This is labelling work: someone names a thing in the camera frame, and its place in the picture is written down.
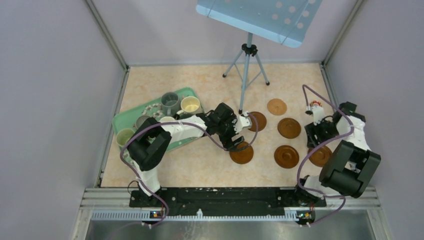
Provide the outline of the dark brown wooden coaster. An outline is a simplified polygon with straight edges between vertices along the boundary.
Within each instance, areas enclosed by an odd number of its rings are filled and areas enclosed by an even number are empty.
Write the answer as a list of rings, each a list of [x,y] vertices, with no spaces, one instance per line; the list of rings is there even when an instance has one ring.
[[[254,156],[254,149],[246,141],[243,141],[237,146],[237,149],[242,149],[240,151],[230,151],[229,155],[233,162],[239,165],[244,165],[249,163]]]

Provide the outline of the light tan wooden coaster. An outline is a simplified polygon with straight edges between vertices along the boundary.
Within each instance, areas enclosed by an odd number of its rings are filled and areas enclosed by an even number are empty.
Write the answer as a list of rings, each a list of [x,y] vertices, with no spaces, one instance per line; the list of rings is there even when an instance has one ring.
[[[288,107],[287,107],[287,104],[283,100],[281,100],[279,98],[273,98],[273,99],[268,101],[267,110],[272,115],[282,116],[287,112]]]

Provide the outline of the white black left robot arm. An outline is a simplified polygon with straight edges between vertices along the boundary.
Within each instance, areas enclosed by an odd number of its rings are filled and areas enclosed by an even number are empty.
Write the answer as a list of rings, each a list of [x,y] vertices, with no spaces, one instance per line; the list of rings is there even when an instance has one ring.
[[[141,200],[149,207],[160,202],[157,167],[170,144],[217,135],[218,146],[225,151],[233,151],[244,141],[243,136],[235,137],[252,124],[248,113],[237,115],[223,102],[214,110],[185,119],[158,122],[149,117],[124,145],[135,164],[132,169],[142,190]]]

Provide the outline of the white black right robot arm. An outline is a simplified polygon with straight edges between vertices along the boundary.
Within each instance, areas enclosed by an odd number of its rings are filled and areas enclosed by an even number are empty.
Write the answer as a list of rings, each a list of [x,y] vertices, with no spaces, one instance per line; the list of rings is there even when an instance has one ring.
[[[313,116],[313,122],[304,127],[308,150],[321,143],[325,145],[309,158],[318,161],[320,174],[300,178],[296,185],[293,200],[297,205],[307,206],[325,195],[359,198],[367,188],[381,156],[368,146],[364,132],[366,118],[357,113],[356,108],[356,104],[349,101],[341,103],[328,120],[320,102],[313,101],[307,107],[306,113]],[[339,136],[342,137],[339,144],[329,153],[326,145]]]

